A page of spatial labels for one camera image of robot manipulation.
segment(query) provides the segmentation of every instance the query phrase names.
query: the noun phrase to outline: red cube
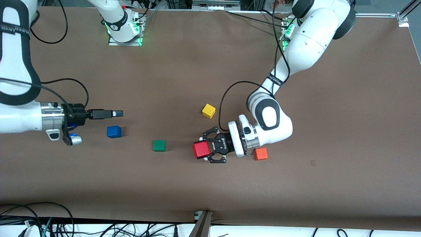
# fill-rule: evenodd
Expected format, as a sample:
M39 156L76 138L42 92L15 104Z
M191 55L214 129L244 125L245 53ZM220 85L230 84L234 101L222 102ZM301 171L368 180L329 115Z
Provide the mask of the red cube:
M208 143L205 141L194 143L192 149L193 154L197 159L203 158L211 153L209 151Z

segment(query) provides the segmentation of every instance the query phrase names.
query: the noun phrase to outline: cable connector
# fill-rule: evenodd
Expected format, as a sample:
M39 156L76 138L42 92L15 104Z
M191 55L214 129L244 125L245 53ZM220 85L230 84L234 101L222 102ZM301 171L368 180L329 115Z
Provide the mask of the cable connector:
M178 229L177 225L174 226L174 237L179 237L179 229Z

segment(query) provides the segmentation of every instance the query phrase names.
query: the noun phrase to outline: yellow cube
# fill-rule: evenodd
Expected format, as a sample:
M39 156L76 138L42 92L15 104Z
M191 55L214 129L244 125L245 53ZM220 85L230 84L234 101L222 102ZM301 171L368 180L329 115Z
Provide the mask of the yellow cube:
M202 110L202 114L208 119L211 119L215 112L215 107L211 106L210 104L206 104L206 106Z

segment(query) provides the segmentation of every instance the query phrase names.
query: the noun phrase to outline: cube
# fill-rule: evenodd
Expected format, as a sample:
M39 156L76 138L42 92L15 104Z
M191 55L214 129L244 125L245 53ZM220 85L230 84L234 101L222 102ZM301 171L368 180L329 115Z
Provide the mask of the cube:
M215 107L211 106L210 104L206 104L202 110L202 114L208 119L211 119L213 115L215 114L215 112L216 112Z
M109 137L109 138L119 138L119 137L121 137L121 127L119 127L119 126L107 127L107 137Z
M207 155L209 155L211 153L209 151L208 143L205 142L205 141L203 141L203 142L197 142L197 143L193 144L192 149L193 149L193 155L197 159L200 159L203 156L207 156Z
M266 148L258 148L254 151L256 161L266 160L268 158Z
M154 140L154 151L156 152L164 152L167 149L167 144L165 140Z

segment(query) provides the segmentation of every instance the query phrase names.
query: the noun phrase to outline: orange cube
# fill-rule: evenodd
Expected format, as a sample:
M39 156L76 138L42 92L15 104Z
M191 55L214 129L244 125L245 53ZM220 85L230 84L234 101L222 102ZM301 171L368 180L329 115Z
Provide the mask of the orange cube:
M266 148L258 148L254 151L256 161L266 160L268 158Z

